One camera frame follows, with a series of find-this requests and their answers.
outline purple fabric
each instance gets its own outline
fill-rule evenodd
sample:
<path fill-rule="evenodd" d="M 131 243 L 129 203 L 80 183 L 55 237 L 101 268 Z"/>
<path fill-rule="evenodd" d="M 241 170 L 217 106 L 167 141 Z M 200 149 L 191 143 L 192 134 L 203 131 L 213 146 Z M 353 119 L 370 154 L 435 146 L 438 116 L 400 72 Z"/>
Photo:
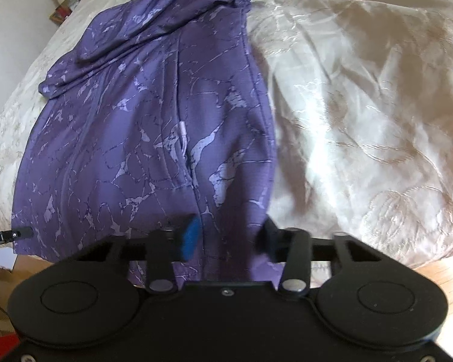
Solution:
<path fill-rule="evenodd" d="M 99 13 L 50 69 L 18 172 L 19 254 L 56 262 L 105 236 L 199 214 L 184 280 L 278 280 L 254 253 L 275 162 L 250 0 L 132 0 Z M 141 284 L 143 266 L 131 267 Z"/>

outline folded fabric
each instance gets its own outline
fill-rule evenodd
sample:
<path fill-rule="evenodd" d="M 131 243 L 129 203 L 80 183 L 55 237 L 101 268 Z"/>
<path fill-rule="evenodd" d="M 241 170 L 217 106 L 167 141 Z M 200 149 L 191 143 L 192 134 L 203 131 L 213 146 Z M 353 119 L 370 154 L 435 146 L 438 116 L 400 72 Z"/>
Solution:
<path fill-rule="evenodd" d="M 250 0 L 131 0 L 99 13 L 40 84 L 48 98 L 15 185 L 17 253 L 56 262 L 105 236 L 198 214 L 180 279 L 278 279 L 254 250 L 275 166 L 250 54 Z M 141 264 L 131 268 L 137 284 Z"/>

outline shiny fabric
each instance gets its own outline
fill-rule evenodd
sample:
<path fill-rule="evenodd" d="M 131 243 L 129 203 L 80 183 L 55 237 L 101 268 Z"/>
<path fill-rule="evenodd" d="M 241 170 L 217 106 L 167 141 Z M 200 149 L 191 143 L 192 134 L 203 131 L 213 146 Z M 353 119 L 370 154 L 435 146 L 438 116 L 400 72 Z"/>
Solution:
<path fill-rule="evenodd" d="M 31 226 L 34 238 L 17 242 L 17 253 L 55 262 L 108 235 L 141 237 L 197 214 L 202 236 L 193 260 L 175 265 L 180 280 L 271 278 L 252 243 L 275 143 L 246 38 L 249 8 L 132 0 L 93 19 L 40 84 L 49 100 L 12 215 L 12 227 Z M 142 283 L 141 265 L 132 275 Z"/>
<path fill-rule="evenodd" d="M 95 15 L 127 1 L 82 0 L 6 104 L 0 229 L 39 83 Z M 352 233 L 412 267 L 453 254 L 453 0 L 252 0 L 247 30 L 274 109 L 274 220 Z"/>

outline bed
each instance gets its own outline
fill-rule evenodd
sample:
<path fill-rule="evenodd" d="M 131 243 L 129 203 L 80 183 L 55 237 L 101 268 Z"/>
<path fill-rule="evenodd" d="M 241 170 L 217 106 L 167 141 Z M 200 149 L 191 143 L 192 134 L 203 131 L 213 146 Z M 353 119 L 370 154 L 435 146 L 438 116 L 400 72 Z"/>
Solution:
<path fill-rule="evenodd" d="M 7 101 L 0 230 L 39 83 L 95 15 L 127 1 L 82 0 Z M 247 26 L 275 119 L 273 220 L 352 234 L 411 267 L 453 254 L 453 0 L 252 0 Z"/>

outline circular cover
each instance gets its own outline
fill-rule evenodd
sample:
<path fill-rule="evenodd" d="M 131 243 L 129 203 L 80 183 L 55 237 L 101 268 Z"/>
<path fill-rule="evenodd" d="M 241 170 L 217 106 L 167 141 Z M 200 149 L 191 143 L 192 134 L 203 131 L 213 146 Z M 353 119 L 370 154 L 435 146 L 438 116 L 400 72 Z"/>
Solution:
<path fill-rule="evenodd" d="M 342 334 L 374 348 L 405 347 L 440 330 L 448 302 L 430 280 L 400 265 L 353 264 L 320 287 L 316 305 Z"/>
<path fill-rule="evenodd" d="M 114 334 L 135 315 L 134 286 L 102 262 L 58 263 L 19 284 L 8 314 L 22 335 L 80 348 Z"/>

